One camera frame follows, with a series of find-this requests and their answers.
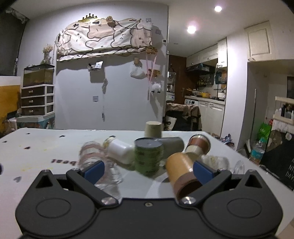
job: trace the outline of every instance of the range hood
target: range hood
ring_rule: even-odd
[[[214,74],[215,67],[205,65],[203,63],[187,67],[187,72],[194,72],[198,75]]]

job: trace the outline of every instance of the green plastic bag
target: green plastic bag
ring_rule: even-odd
[[[272,127],[270,125],[267,125],[265,123],[262,123],[259,129],[259,132],[257,134],[257,140],[260,140],[262,137],[268,140],[268,137],[270,136],[270,131]]]

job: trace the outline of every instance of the ceiling light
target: ceiling light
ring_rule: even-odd
[[[190,33],[190,34],[193,34],[195,33],[196,31],[196,27],[194,26],[188,26],[188,29],[187,29],[187,32]]]
[[[220,11],[222,10],[222,7],[221,7],[221,6],[216,6],[216,7],[214,8],[214,10],[215,10],[216,12],[220,12]]]

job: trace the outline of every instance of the white cabinet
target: white cabinet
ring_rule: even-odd
[[[186,67],[197,65],[200,63],[200,60],[201,60],[200,53],[199,52],[195,53],[194,55],[187,57]]]
[[[204,49],[201,53],[201,63],[218,58],[218,45]]]
[[[209,132],[209,124],[207,122],[206,111],[208,108],[208,102],[199,101],[199,111],[201,115],[202,131]]]
[[[275,60],[275,46],[270,22],[264,22],[245,29],[248,37],[248,61]]]
[[[218,42],[218,68],[228,66],[227,39]]]
[[[199,101],[202,131],[221,135],[225,106],[205,101]]]

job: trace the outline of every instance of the blue gripper pad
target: blue gripper pad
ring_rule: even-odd
[[[204,185],[216,176],[217,171],[202,162],[196,161],[193,165],[193,173],[198,181]]]
[[[84,179],[95,184],[104,174],[105,165],[102,161],[97,161],[89,167],[82,170]]]

